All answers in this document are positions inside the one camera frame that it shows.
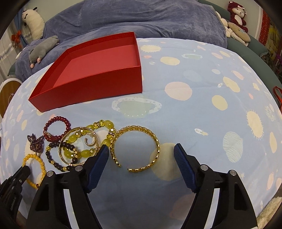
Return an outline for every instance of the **open red box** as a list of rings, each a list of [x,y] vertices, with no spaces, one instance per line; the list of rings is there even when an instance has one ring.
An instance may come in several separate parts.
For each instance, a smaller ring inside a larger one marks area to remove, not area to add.
[[[110,35],[67,49],[29,97],[40,111],[142,92],[138,46],[133,32]]]

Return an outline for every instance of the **wall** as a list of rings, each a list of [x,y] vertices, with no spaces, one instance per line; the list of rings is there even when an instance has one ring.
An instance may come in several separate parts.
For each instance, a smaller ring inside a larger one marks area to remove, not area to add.
[[[216,5],[227,10],[228,0],[208,0]],[[234,2],[242,5],[246,11],[247,15],[245,16],[245,21],[247,23],[246,27],[249,30],[249,34],[258,39],[261,19],[262,19],[262,11],[261,7],[254,0],[234,0]]]
[[[82,0],[30,0],[25,8],[33,9],[37,7],[37,12],[46,22],[57,13],[81,1]]]

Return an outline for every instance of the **gold bangle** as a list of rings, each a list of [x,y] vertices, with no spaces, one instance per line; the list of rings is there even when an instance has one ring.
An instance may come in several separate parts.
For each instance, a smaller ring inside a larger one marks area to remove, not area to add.
[[[98,137],[97,137],[97,134],[90,128],[88,127],[76,127],[76,128],[73,128],[71,129],[70,131],[68,131],[61,139],[61,143],[59,145],[59,156],[61,158],[61,160],[66,163],[67,165],[70,165],[70,166],[77,166],[77,165],[83,165],[84,162],[81,162],[81,163],[77,163],[77,164],[73,164],[73,163],[68,163],[64,158],[63,158],[63,155],[62,155],[62,142],[64,142],[64,140],[73,132],[77,131],[77,130],[86,130],[86,131],[89,131],[89,133],[86,133],[87,135],[90,135],[90,137],[94,138],[94,142],[92,143],[93,145],[96,145],[95,149],[94,149],[94,152],[92,154],[92,156],[95,156],[96,153],[99,151],[99,142],[98,142]]]
[[[24,167],[24,166],[26,165],[26,162],[27,162],[27,160],[28,160],[29,158],[34,158],[35,160],[37,160],[37,161],[40,163],[40,165],[41,165],[41,170],[42,170],[42,177],[41,177],[41,181],[42,181],[43,178],[44,178],[44,176],[45,176],[45,174],[46,174],[44,162],[43,162],[42,159],[39,158],[36,154],[28,154],[28,155],[26,155],[25,158],[23,159],[22,167]],[[39,188],[39,186],[40,186],[40,184],[41,184],[41,181],[39,182],[39,184],[34,184],[34,183],[31,182],[30,179],[27,179],[27,183],[28,183],[31,187],[35,188],[35,189],[38,189],[38,188]]]
[[[160,154],[160,143],[156,137],[156,135],[150,131],[149,129],[145,128],[145,127],[142,127],[142,126],[135,126],[135,125],[132,125],[132,126],[127,126],[127,127],[124,127],[124,128],[121,128],[119,131],[117,131],[114,136],[113,136],[113,139],[111,140],[111,144],[110,144],[110,152],[111,152],[111,155],[112,155],[112,158],[113,160],[115,161],[115,163],[121,167],[121,164],[118,162],[116,156],[115,156],[115,153],[114,153],[114,145],[117,141],[117,139],[124,133],[126,132],[129,132],[129,131],[141,131],[141,132],[144,132],[146,134],[148,134],[149,136],[151,136],[156,145],[157,145],[157,155],[156,155],[156,158],[151,162],[149,163],[148,165],[144,166],[144,167],[141,167],[139,169],[127,169],[129,172],[140,172],[140,171],[143,171],[149,167],[151,167],[158,159],[159,157],[159,154]]]

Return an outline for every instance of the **metal screw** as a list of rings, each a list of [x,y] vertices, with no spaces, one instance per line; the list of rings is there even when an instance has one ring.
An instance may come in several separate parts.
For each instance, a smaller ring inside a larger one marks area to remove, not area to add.
[[[83,169],[83,167],[81,165],[78,165],[75,167],[75,171],[79,172]]]
[[[47,172],[47,173],[46,173],[46,175],[47,175],[48,177],[53,176],[53,174],[54,174],[54,172],[53,172],[53,171],[49,171],[49,172]]]
[[[207,171],[209,167],[207,165],[201,165],[201,170]]]
[[[230,170],[230,174],[231,174],[232,176],[236,176],[236,175],[237,175],[237,173],[236,173],[235,170]]]

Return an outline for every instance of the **green sofa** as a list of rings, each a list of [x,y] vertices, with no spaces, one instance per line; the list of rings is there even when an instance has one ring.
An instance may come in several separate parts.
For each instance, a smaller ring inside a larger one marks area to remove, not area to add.
[[[221,15],[221,17],[228,21],[230,20],[229,11],[223,9],[222,7],[206,0],[198,0],[198,2],[211,5]],[[275,86],[282,88],[282,84],[271,68],[261,59],[263,55],[268,53],[268,50],[254,37],[250,36],[250,38],[251,42],[247,47],[233,38],[227,38],[227,49],[237,53],[247,62],[247,64],[256,72],[258,77],[268,88],[278,106],[280,106],[280,102],[276,99],[273,93],[273,88]]]

